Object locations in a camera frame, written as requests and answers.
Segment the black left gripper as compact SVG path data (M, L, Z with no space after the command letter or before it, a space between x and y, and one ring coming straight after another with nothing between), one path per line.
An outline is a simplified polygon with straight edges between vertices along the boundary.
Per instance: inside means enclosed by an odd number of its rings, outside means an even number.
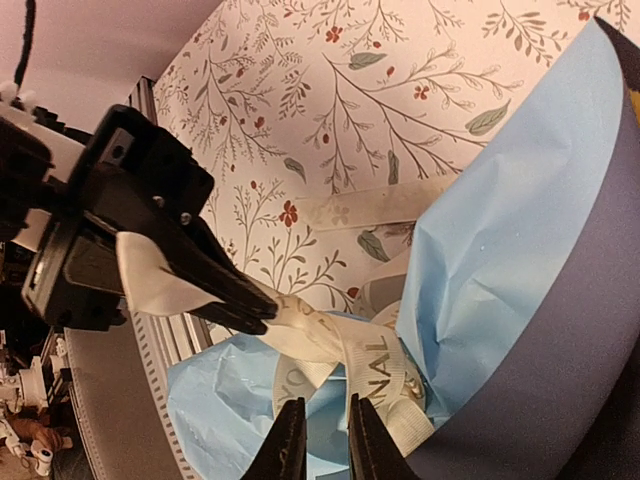
M24 301L51 326L106 331L118 324L125 293L116 235L133 227L181 241L174 272L213 297L189 313L206 320L274 319L274 300L234 266L199 218L214 184L167 130L132 107L112 106L50 206Z

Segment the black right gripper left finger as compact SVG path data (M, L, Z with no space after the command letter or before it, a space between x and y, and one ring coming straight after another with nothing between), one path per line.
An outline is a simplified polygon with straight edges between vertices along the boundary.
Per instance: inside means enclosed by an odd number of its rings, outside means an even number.
M252 480L304 480L306 441L305 400L288 400L252 462Z

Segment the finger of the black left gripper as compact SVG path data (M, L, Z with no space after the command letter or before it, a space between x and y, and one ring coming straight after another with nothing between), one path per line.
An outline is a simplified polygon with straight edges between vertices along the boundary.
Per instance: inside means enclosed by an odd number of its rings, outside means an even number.
M226 304L207 304L190 310L189 313L229 330L249 335L264 335L267 332L267 325L262 320L243 313L237 314Z

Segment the dark navy tissue paper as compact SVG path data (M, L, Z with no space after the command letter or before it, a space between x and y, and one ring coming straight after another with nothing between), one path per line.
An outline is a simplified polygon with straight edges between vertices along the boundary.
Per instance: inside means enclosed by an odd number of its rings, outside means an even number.
M639 127L629 94L639 50L606 21L590 23L612 43L623 80L604 180L512 350L451 424L409 456L422 479L639 475Z

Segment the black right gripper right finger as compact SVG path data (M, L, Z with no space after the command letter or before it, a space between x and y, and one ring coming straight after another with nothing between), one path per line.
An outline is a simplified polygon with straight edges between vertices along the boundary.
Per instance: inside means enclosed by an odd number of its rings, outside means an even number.
M356 480L419 480L368 398L353 394L348 418L350 477Z

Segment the white ribbon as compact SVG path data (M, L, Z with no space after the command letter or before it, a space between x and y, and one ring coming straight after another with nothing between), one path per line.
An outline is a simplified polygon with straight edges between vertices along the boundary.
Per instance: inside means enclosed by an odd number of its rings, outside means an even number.
M189 313L212 296L182 280L167 258L181 241L157 230L129 227L116 235L116 256L128 305L158 317ZM368 398L402 455L415 451L435 431L425 413L426 394L419 369L392 325L398 304L373 320L322 312L294 294L282 294L248 277L274 300L278 312L259 339L279 354L272 410L286 401L309 400L336 367L346 374L346 404L353 394Z

